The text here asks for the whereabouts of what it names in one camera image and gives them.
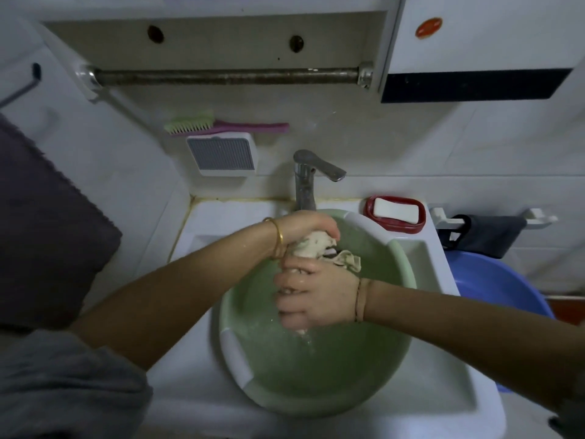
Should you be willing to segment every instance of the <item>hand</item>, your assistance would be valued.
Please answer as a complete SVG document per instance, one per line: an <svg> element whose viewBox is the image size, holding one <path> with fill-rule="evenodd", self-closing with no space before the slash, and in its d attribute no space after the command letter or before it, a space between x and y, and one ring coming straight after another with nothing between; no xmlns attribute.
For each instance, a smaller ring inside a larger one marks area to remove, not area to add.
<svg viewBox="0 0 585 439"><path fill-rule="evenodd" d="M352 273L332 263L299 257L284 258L282 268L308 273L285 271L274 276L278 287L297 291L276 294L276 307L285 328L306 330L355 321L360 280Z"/></svg>
<svg viewBox="0 0 585 439"><path fill-rule="evenodd" d="M297 211L276 220L282 232L283 244L298 242L313 231L325 231L333 239L339 241L341 235L335 220L321 212Z"/></svg>

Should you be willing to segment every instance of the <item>soap dish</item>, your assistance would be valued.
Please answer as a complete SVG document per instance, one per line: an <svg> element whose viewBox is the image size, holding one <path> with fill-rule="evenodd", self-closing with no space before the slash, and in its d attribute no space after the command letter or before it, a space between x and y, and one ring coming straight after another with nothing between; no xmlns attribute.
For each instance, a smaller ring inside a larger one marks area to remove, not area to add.
<svg viewBox="0 0 585 439"><path fill-rule="evenodd" d="M390 219L385 217L374 216L374 200L381 198L389 202L400 203L404 205L418 206L418 222L408 223L397 219ZM379 226L387 231L405 232L406 234L417 234L422 231L422 228L427 222L427 212L425 206L418 200L406 197L394 197L391 195L372 195L366 200L364 205L363 215L375 221Z"/></svg>

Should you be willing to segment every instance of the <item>rusty metal rod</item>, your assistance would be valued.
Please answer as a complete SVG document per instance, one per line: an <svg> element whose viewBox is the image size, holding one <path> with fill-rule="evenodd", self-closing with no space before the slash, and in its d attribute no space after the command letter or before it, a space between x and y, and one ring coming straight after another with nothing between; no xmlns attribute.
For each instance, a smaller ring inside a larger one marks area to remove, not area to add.
<svg viewBox="0 0 585 439"><path fill-rule="evenodd" d="M244 69L192 71L102 71L93 76L102 87L136 85L296 85L357 84L359 68Z"/></svg>

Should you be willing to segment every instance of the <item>pink brush handle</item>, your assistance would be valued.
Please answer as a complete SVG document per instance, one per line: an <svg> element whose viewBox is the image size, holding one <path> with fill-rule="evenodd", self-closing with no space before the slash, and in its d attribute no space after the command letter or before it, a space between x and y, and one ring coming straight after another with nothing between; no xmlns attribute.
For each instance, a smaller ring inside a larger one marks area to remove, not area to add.
<svg viewBox="0 0 585 439"><path fill-rule="evenodd" d="M264 132L272 134L283 134L289 131L288 123L228 123L221 120L216 120L210 129L204 129L195 132L185 132L181 135L190 136L205 136L210 134L217 134L218 132Z"/></svg>

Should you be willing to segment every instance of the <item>white bar of soap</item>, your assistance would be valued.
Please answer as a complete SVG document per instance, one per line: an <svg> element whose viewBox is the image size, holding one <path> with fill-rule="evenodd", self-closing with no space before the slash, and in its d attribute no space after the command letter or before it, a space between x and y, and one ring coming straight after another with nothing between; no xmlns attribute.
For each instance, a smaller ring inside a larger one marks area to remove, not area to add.
<svg viewBox="0 0 585 439"><path fill-rule="evenodd" d="M418 206L389 202L378 197L374 200L374 216L418 223Z"/></svg>

